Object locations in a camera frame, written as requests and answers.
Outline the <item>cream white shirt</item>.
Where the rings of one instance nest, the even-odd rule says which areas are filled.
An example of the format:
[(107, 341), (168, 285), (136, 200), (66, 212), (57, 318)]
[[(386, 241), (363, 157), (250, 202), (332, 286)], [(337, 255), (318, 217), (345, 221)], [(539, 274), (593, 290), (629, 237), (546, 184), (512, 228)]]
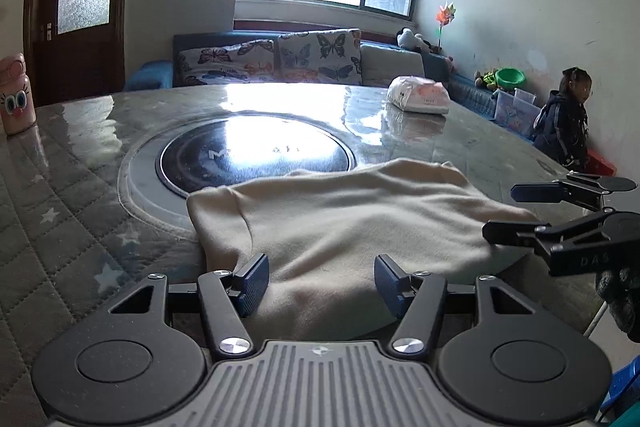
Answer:
[(393, 317), (375, 288), (376, 257), (469, 284), (522, 254), (490, 246), (483, 225), (533, 220), (453, 165), (406, 158), (204, 188), (186, 208), (209, 270), (268, 258), (268, 288), (245, 323), (256, 341), (344, 340), (382, 329)]

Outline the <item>child in dark jacket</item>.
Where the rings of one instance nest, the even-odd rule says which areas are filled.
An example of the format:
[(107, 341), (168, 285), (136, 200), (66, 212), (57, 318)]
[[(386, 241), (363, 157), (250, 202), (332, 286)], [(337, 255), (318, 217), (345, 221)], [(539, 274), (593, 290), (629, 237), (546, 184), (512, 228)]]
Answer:
[(558, 90), (552, 90), (533, 124), (534, 147), (567, 170), (585, 172), (588, 114), (592, 79), (585, 69), (565, 69)]

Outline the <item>blue plastic stool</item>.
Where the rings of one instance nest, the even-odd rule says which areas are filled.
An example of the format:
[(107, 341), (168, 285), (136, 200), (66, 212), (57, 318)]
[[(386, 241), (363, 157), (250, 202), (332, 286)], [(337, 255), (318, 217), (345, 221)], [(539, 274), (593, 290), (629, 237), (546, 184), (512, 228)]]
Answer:
[(625, 412), (639, 400), (639, 360), (637, 355), (612, 375), (608, 393), (600, 406), (601, 417), (607, 413)]

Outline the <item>clear plastic storage box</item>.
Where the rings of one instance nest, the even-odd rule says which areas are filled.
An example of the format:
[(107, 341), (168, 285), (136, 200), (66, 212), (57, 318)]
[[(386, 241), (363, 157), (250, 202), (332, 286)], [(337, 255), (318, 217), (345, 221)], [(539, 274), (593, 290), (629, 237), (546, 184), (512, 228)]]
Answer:
[(497, 91), (494, 121), (521, 138), (530, 139), (540, 108), (502, 90)]

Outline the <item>green plastic basin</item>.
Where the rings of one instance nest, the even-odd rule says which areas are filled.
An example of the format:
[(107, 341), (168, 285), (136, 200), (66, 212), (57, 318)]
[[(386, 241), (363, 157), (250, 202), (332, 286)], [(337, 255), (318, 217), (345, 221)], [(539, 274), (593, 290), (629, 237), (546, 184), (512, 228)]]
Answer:
[(524, 72), (513, 67), (503, 67), (495, 71), (495, 80), (503, 90), (520, 89), (526, 83)]

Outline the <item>round black induction cooktop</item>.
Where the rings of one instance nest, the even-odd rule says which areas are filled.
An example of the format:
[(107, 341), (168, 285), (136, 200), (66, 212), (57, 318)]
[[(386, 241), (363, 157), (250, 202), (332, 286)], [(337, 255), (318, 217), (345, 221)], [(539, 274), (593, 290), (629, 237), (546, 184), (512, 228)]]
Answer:
[(206, 187), (285, 176), (295, 170), (344, 172), (352, 150), (334, 134), (293, 118), (250, 114), (205, 121), (160, 149), (155, 170), (183, 198)]

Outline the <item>colourful pinwheel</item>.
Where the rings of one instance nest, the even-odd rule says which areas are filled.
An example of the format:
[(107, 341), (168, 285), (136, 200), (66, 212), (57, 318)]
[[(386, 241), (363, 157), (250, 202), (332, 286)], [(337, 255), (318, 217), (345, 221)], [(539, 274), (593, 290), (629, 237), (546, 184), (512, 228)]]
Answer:
[(442, 31), (449, 25), (456, 17), (456, 6), (454, 2), (445, 3), (438, 8), (436, 14), (436, 22), (438, 23), (438, 43), (437, 46), (442, 46)]

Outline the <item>white plush toy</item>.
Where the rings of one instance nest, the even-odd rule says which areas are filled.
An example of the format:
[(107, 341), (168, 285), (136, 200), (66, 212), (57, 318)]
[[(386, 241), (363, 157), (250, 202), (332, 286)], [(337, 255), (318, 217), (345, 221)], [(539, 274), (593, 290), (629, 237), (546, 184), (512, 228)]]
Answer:
[(398, 31), (396, 35), (397, 45), (404, 50), (411, 52), (427, 52), (433, 51), (431, 43), (426, 41), (421, 34), (415, 34), (411, 28), (404, 27)]

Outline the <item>grey plain cushion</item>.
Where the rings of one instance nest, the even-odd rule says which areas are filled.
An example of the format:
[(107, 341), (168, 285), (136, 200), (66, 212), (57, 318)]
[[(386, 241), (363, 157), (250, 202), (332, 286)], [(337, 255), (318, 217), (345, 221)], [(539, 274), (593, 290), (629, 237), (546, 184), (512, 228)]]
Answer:
[(424, 76), (422, 56), (416, 52), (364, 42), (360, 46), (362, 84), (387, 88), (396, 77)]

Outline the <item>pink cartoon cup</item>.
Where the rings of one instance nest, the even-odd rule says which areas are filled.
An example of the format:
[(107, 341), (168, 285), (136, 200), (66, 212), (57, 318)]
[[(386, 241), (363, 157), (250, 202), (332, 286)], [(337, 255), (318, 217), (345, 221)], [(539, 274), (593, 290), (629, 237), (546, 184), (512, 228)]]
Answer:
[(0, 65), (1, 121), (7, 135), (16, 135), (36, 122), (24, 55), (2, 58)]

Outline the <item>butterfly cushion right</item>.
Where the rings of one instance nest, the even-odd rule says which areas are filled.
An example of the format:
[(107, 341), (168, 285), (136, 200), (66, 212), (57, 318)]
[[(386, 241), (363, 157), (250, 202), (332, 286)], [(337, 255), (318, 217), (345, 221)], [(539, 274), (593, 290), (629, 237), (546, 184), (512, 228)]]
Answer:
[(277, 44), (282, 79), (361, 86), (360, 43), (359, 28), (283, 35)]

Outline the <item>butterfly cushion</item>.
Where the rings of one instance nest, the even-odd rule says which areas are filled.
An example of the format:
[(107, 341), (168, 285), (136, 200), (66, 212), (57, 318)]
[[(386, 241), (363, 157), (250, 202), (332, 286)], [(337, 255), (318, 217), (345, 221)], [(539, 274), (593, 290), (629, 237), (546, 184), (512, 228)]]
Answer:
[(265, 82), (276, 72), (276, 47), (270, 39), (188, 49), (177, 58), (177, 81), (182, 87)]
[(282, 79), (361, 86), (360, 43), (359, 28), (283, 35), (277, 44)]

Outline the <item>blue sofa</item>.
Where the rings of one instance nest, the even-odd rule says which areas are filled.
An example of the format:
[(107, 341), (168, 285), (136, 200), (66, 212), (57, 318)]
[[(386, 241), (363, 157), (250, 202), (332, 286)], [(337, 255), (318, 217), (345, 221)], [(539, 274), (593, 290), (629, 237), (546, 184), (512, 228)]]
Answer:
[(176, 35), (172, 59), (144, 64), (127, 91), (227, 83), (337, 83), (386, 89), (398, 77), (442, 84), (450, 100), (528, 139), (540, 108), (509, 91), (490, 92), (452, 72), (449, 56), (362, 38), (358, 28)]

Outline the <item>butterfly cushion left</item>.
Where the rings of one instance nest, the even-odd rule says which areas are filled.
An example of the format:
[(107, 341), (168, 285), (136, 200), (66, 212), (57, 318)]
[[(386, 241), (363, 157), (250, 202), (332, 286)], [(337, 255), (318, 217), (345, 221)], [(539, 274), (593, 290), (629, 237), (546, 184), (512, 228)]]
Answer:
[(177, 81), (182, 87), (265, 82), (276, 72), (276, 47), (270, 39), (188, 49), (177, 58)]

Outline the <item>dark wooden door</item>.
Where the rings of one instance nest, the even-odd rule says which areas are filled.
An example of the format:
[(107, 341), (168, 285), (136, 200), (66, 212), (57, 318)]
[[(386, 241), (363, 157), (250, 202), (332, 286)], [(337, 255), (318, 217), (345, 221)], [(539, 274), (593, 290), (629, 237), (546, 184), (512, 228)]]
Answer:
[(125, 84), (125, 0), (24, 0), (36, 105), (107, 95)]

